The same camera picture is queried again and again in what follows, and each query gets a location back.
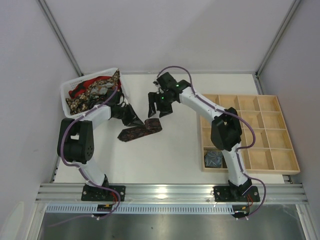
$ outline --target cable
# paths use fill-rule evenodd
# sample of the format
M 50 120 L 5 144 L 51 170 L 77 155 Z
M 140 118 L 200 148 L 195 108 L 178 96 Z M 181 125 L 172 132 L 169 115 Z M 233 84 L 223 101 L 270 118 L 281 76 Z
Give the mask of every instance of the cable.
M 97 184 L 95 184 L 94 182 L 92 182 L 87 176 L 86 174 L 84 173 L 84 171 L 81 169 L 80 165 L 76 164 L 76 163 L 68 163 L 65 159 L 65 155 L 64 155 L 64 147 L 65 147 L 65 141 L 66 141 L 66 138 L 68 136 L 68 133 L 70 131 L 70 129 L 72 128 L 72 126 L 74 124 L 76 124 L 77 122 L 79 122 L 81 119 L 85 118 L 86 116 L 88 116 L 89 114 L 91 114 L 92 112 L 94 112 L 95 110 L 101 108 L 102 106 L 104 106 L 106 103 L 108 103 L 113 97 L 114 95 L 117 93 L 117 90 L 118 90 L 118 86 L 115 86 L 115 89 L 113 90 L 113 93 L 111 94 L 111 96 L 105 100 L 103 103 L 101 103 L 100 105 L 98 106 L 95 106 L 94 108 L 92 108 L 91 110 L 89 110 L 87 113 L 83 114 L 82 116 L 78 117 L 77 119 L 75 119 L 65 130 L 63 136 L 62 136 L 62 140 L 61 140 L 61 147 L 60 147 L 60 156 L 61 156 L 61 160 L 62 162 L 68 166 L 68 167 L 76 167 L 79 169 L 79 172 L 81 173 L 81 175 L 83 176 L 83 178 L 89 183 L 91 184 L 92 186 L 95 186 L 97 188 L 100 188 L 100 189 L 103 189 L 103 190 L 107 190 L 107 191 L 110 191 L 112 193 L 115 193 L 115 195 L 117 196 L 117 199 L 118 199 L 118 203 L 117 205 L 115 206 L 114 209 L 112 209 L 109 213 L 107 213 L 106 215 L 104 216 L 98 216 L 96 219 L 99 220 L 99 219 L 105 219 L 107 217 L 109 217 L 114 211 L 117 210 L 117 208 L 119 207 L 120 205 L 120 194 L 111 189 L 111 188 L 108 188 L 108 187 L 104 187 L 104 186 L 99 186 Z M 64 220 L 64 221 L 61 221 L 61 222 L 58 222 L 58 223 L 55 223 L 55 224 L 51 224 L 49 225 L 48 227 L 55 227 L 55 226 L 58 226 L 60 224 L 64 224 L 64 223 L 67 223 L 69 221 L 72 221 L 74 219 L 78 219 L 78 218 L 82 218 L 82 217 L 91 217 L 92 215 L 80 215 L 80 216 L 76 216 L 76 217 L 73 217 L 73 218 L 70 218 L 70 219 L 67 219 L 67 220 Z
M 246 196 L 246 198 L 248 199 L 248 203 L 249 203 L 249 200 L 251 201 L 251 204 L 250 205 L 248 204 L 248 207 L 251 207 L 254 204 L 254 200 L 252 199 L 250 194 L 248 194 L 248 196 Z
M 113 203 L 112 203 L 112 205 L 115 205 L 116 203 L 117 203 L 117 196 L 115 195 L 115 193 L 112 191 L 111 192 L 111 195 L 112 195 L 112 197 L 113 197 Z
M 251 179 L 251 180 L 255 180 L 255 181 L 260 182 L 260 183 L 262 184 L 262 186 L 263 186 L 263 189 L 264 189 L 262 201 L 261 201 L 260 205 L 249 215 L 249 216 L 251 216 L 252 214 L 256 213 L 256 212 L 260 209 L 260 207 L 264 204 L 264 202 L 265 202 L 265 200 L 266 200 L 266 196 L 267 196 L 267 187 L 266 187 L 265 183 L 264 183 L 262 180 L 260 180 L 260 179 L 258 179 L 258 178 L 255 178 L 255 177 L 251 177 L 251 176 L 249 176 L 248 174 L 246 174 L 246 173 L 244 172 L 244 169 L 243 169 L 242 164 L 241 164 L 241 161 L 240 161 L 240 156 L 239 156 L 239 153 L 238 153 L 239 150 L 241 150 L 241 149 L 249 149 L 249 148 L 251 148 L 251 147 L 256 143 L 256 135 L 255 135 L 255 132 L 254 132 L 253 128 L 250 126 L 249 123 L 247 123 L 247 122 L 246 122 L 243 118 L 241 118 L 240 116 L 238 116 L 238 115 L 236 115 L 236 114 L 233 114 L 233 113 L 231 113 L 231 112 L 227 112 L 227 111 L 218 109 L 218 108 L 216 108 L 215 106 L 213 106 L 212 104 L 210 104 L 209 102 L 207 102 L 206 100 L 202 99 L 199 95 L 197 95 L 196 90 L 195 90 L 195 88 L 194 88 L 194 84 L 193 84 L 193 81 L 192 81 L 191 74 L 190 74 L 190 72 L 189 72 L 186 68 L 184 68 L 184 67 L 182 67 L 182 66 L 175 66 L 175 65 L 173 65 L 173 66 L 167 66 L 167 67 L 165 67 L 164 69 L 162 69 L 162 70 L 158 73 L 158 75 L 157 75 L 156 77 L 158 78 L 158 77 L 160 76 L 160 74 L 163 73 L 163 71 L 165 71 L 165 70 L 167 70 L 167 69 L 172 69 L 172 68 L 182 69 L 182 70 L 184 70 L 184 71 L 188 74 L 189 79 L 190 79 L 190 84 L 191 84 L 192 93 L 194 94 L 194 96 L 195 96 L 197 99 L 199 99 L 202 103 L 206 104 L 207 106 L 211 107 L 212 109 L 214 109 L 214 110 L 217 111 L 217 112 L 220 112 L 220 113 L 229 115 L 229 116 L 231 116 L 231 117 L 234 117 L 234 118 L 240 120 L 241 122 L 243 122 L 243 123 L 249 128 L 250 132 L 252 133 L 252 143 L 251 143 L 250 145 L 248 145 L 248 146 L 238 147 L 238 148 L 235 150 L 236 158 L 237 158 L 237 161 L 238 161 L 238 164 L 239 164 L 239 167 L 240 167 L 240 170 L 241 170 L 242 174 L 243 174 L 245 177 L 247 177 L 248 179 Z

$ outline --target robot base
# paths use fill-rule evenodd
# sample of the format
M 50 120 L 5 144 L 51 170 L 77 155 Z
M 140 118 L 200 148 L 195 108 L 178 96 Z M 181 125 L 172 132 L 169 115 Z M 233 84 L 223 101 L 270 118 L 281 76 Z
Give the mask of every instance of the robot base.
M 213 187 L 213 194 L 217 203 L 247 203 L 249 195 L 254 203 L 260 202 L 260 196 L 257 186 L 251 186 L 245 194 L 238 195 L 236 197 L 231 193 L 230 186 L 215 186 Z
M 126 186 L 119 185 L 109 185 L 108 188 L 117 191 L 120 195 L 120 202 L 125 200 L 126 196 Z M 113 202 L 114 197 L 109 193 L 109 191 L 95 187 L 84 185 L 82 189 L 81 201 L 84 202 Z

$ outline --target gray object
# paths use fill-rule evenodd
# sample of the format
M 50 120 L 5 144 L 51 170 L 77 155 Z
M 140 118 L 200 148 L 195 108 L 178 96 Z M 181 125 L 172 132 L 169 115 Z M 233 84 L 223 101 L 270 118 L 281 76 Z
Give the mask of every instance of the gray object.
M 204 156 L 206 168 L 221 168 L 224 155 L 220 151 L 208 151 Z

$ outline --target metal panel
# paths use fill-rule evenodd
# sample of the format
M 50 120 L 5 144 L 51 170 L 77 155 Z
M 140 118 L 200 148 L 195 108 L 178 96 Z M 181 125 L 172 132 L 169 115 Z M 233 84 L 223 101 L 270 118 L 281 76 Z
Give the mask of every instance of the metal panel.
M 305 238 L 307 240 L 320 239 L 319 230 L 314 225 L 315 220 L 311 215 L 310 205 L 297 205 L 296 209 L 300 217 Z
M 231 215 L 114 214 L 96 221 L 46 213 L 42 240 L 304 240 L 295 205 L 268 205 L 249 220 Z
M 46 207 L 47 204 L 45 203 L 36 203 L 35 213 L 26 240 L 35 240 L 38 238 L 40 228 L 45 216 Z

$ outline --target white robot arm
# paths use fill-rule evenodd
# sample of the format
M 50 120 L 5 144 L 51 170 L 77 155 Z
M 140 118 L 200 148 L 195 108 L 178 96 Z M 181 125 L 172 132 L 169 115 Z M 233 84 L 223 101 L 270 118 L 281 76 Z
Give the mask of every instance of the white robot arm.
M 127 127 L 143 126 L 144 123 L 138 118 L 132 106 L 125 102 L 121 92 L 115 92 L 113 96 L 110 96 L 110 101 L 106 105 L 100 107 L 95 105 L 90 111 L 90 114 L 84 114 L 85 117 L 80 120 L 64 118 L 61 121 L 57 153 L 61 157 L 63 136 L 72 124 L 63 144 L 63 155 L 69 162 L 66 164 L 78 167 L 82 175 L 95 185 L 108 187 L 107 176 L 101 172 L 93 158 L 94 129 L 111 118 L 121 119 Z
M 250 194 L 253 189 L 257 191 L 248 177 L 242 155 L 237 153 L 241 147 L 242 134 L 239 119 L 236 118 L 237 111 L 232 107 L 225 109 L 215 104 L 192 89 L 189 82 L 185 80 L 177 82 L 168 72 L 159 76 L 153 83 L 158 87 L 158 91 L 148 94 L 149 118 L 157 111 L 160 111 L 160 118 L 173 113 L 171 104 L 179 102 L 211 123 L 211 141 L 224 156 L 229 178 L 229 187 L 223 188 L 224 196 L 222 197 L 219 192 L 219 196 L 215 195 L 216 201 L 217 199 L 221 202 L 243 201 L 247 197 L 245 194 Z
M 201 98 L 206 100 L 206 102 L 209 102 L 212 105 L 214 105 L 216 109 L 221 109 L 223 111 L 225 110 L 223 107 L 210 101 L 200 93 L 197 93 L 197 95 L 201 96 Z M 213 110 L 211 107 L 209 107 L 208 105 L 201 102 L 198 98 L 196 98 L 191 90 L 191 87 L 187 87 L 186 89 L 184 89 L 182 93 L 179 95 L 179 98 L 182 104 L 196 111 L 199 115 L 204 117 L 209 123 L 211 123 L 215 119 L 215 117 L 219 117 L 221 115 L 221 112 Z M 233 183 L 236 186 L 243 185 L 248 180 L 248 178 L 242 173 L 237 160 L 236 149 L 239 148 L 240 146 L 241 146 L 240 143 L 236 143 L 230 151 L 226 149 L 221 150 L 225 163 L 228 168 L 229 180 L 231 183 Z M 242 164 L 242 169 L 244 170 L 244 173 L 247 174 L 241 154 L 240 154 L 240 162 Z

